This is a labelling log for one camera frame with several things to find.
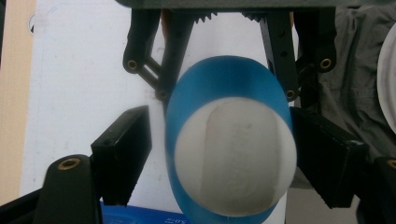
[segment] white plate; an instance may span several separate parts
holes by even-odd
[[[396,24],[390,29],[379,53],[376,83],[381,109],[396,133]]]

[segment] white surface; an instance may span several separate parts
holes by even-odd
[[[230,97],[197,110],[176,145],[177,176],[202,207],[226,216],[259,214],[286,193],[296,151],[287,124],[268,106]]]
[[[390,29],[379,53],[376,84],[381,109],[396,133],[396,24]]]
[[[130,204],[179,212],[164,160],[162,106],[149,85],[122,68],[129,27],[130,10],[114,0],[37,0],[21,195],[41,188],[52,162],[91,155],[90,144],[123,111],[149,105],[153,148]],[[157,34],[153,57],[160,62],[161,28]],[[223,54],[266,64],[259,24],[221,14],[195,25],[182,71]],[[277,213],[284,216],[284,207]]]

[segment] gray fabric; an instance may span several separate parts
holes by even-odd
[[[382,44],[396,22],[396,3],[338,8],[337,65],[318,75],[318,112],[370,146],[370,161],[396,157],[396,135],[379,105],[376,71]]]

